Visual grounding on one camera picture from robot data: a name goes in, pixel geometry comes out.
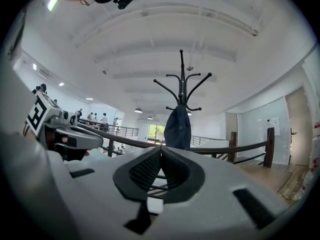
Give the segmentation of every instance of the white ceiling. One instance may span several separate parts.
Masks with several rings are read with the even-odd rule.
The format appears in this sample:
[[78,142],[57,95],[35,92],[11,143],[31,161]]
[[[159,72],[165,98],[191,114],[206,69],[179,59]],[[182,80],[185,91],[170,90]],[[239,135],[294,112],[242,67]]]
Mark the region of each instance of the white ceiling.
[[[77,63],[68,75],[52,62],[50,68],[44,56],[37,59],[123,111],[140,107],[153,115],[170,113],[165,107],[174,107],[175,99],[153,79],[177,93],[177,79],[165,75],[180,74],[183,49],[185,66],[202,74],[190,80],[189,91],[213,74],[191,96],[189,107],[202,107],[194,113],[199,116],[220,113],[288,71],[292,55],[309,38],[286,0],[134,0],[125,10],[112,2],[84,6],[58,1],[52,12],[45,8],[47,2],[30,6],[28,22],[61,58],[72,57],[69,65]],[[285,49],[291,36],[297,37],[295,45],[291,42],[279,57],[276,50]],[[35,45],[30,42],[24,49],[32,53]]]

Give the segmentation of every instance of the ceiling light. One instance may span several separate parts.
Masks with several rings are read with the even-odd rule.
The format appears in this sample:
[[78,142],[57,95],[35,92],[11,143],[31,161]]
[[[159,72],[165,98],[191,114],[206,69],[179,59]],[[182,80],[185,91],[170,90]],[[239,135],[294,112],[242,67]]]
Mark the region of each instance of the ceiling light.
[[142,113],[142,110],[141,110],[141,108],[136,108],[135,110],[134,110],[134,112],[137,112],[137,113]]
[[48,5],[47,5],[47,8],[48,10],[51,12],[53,10],[53,8],[55,7],[56,3],[57,3],[58,0],[50,0]]

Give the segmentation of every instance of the wooden floor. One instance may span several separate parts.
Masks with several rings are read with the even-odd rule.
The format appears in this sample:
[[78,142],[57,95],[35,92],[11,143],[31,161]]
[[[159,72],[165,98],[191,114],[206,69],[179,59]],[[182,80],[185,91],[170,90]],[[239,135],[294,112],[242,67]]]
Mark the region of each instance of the wooden floor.
[[238,163],[241,169],[252,176],[257,182],[266,188],[276,192],[283,200],[293,205],[295,194],[299,191],[304,178],[308,172],[308,167],[303,165],[272,164],[271,168],[258,165],[261,161],[250,160]]

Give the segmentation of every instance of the wooden post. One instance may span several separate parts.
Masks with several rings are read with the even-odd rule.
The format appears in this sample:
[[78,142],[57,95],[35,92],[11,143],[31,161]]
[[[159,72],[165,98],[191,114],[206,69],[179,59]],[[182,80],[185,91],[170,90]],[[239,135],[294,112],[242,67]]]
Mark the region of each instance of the wooden post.
[[[232,131],[229,147],[236,147],[236,146],[237,146],[237,133],[235,131]],[[229,153],[227,161],[233,163],[235,160],[236,160],[236,153],[235,152]]]
[[109,146],[108,146],[108,157],[112,158],[112,151],[114,150],[114,141],[109,139]]
[[265,146],[265,156],[263,160],[263,166],[271,168],[272,161],[274,159],[275,149],[275,128],[268,128],[267,130],[268,144]]

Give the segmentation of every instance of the coat rack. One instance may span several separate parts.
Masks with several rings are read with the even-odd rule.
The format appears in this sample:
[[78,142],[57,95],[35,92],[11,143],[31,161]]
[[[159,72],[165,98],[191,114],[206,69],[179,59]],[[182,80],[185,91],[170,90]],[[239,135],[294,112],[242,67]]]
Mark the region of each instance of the coat rack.
[[[186,107],[188,110],[190,111],[200,111],[202,110],[201,107],[198,107],[196,109],[191,109],[188,107],[188,100],[191,96],[191,94],[200,86],[202,85],[202,83],[204,81],[206,81],[209,77],[212,76],[212,73],[208,73],[204,79],[202,79],[189,93],[189,95],[187,95],[187,83],[188,83],[188,79],[191,78],[191,77],[194,77],[194,76],[201,76],[200,73],[198,74],[191,74],[189,75],[187,78],[185,76],[185,64],[184,64],[184,55],[183,55],[183,50],[180,50],[180,56],[181,56],[181,77],[175,75],[175,74],[167,74],[165,75],[166,77],[175,77],[178,79],[179,81],[179,94],[178,96],[175,95],[175,93],[170,90],[168,87],[164,86],[162,83],[158,82],[156,79],[154,79],[153,81],[155,83],[157,83],[158,85],[160,85],[161,87],[163,87],[164,89],[166,89],[169,93],[171,93],[175,100],[176,100],[176,103],[177,105],[183,105],[184,107]],[[171,107],[166,107],[167,110],[174,110],[173,108]]]

